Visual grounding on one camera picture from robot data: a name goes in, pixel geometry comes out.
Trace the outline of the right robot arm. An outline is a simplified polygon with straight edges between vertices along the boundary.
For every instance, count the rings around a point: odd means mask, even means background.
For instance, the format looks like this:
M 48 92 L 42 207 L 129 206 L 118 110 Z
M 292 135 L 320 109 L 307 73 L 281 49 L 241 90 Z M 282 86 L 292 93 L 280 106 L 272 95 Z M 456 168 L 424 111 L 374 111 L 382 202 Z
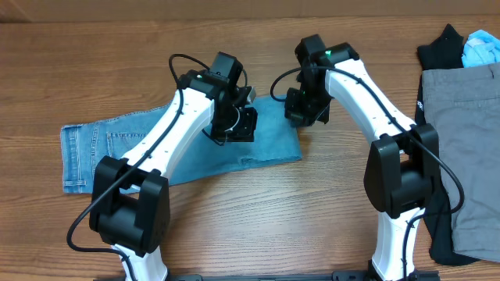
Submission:
M 439 184 L 438 134 L 402 114 L 371 80 L 348 43 L 326 47 L 314 34 L 295 48 L 300 88 L 287 91 L 285 117 L 296 126 L 329 120 L 333 99 L 348 111 L 370 146 L 363 184 L 378 212 L 377 245 L 366 271 L 334 272 L 334 280 L 438 280 L 418 271 L 413 249 L 420 216 Z

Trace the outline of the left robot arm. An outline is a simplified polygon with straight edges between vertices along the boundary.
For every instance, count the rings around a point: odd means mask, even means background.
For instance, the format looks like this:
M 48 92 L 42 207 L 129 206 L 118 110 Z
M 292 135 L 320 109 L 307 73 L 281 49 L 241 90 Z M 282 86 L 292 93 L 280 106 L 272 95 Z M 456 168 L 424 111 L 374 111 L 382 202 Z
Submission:
M 165 280 L 161 239 L 170 220 L 170 178 L 194 139 L 210 127 L 219 144 L 252 142 L 257 111 L 253 87 L 239 87 L 243 65 L 220 52 L 211 66 L 175 76 L 171 105 L 122 158 L 95 169 L 89 225 L 118 254 L 127 280 Z

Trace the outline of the light blue denim jeans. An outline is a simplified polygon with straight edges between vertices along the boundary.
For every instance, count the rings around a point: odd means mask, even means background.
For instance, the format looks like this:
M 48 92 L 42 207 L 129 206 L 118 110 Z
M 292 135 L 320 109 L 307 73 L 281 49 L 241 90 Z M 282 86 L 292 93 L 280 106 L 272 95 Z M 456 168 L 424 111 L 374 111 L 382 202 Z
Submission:
M 285 118 L 284 106 L 270 97 L 255 99 L 253 106 L 258 113 L 253 142 L 218 146 L 200 133 L 173 171 L 170 184 L 301 159 L 297 130 Z M 94 123 L 64 126 L 60 133 L 64 193 L 91 193 L 98 162 L 106 155 L 121 158 L 146 136 L 166 110 L 162 106 Z

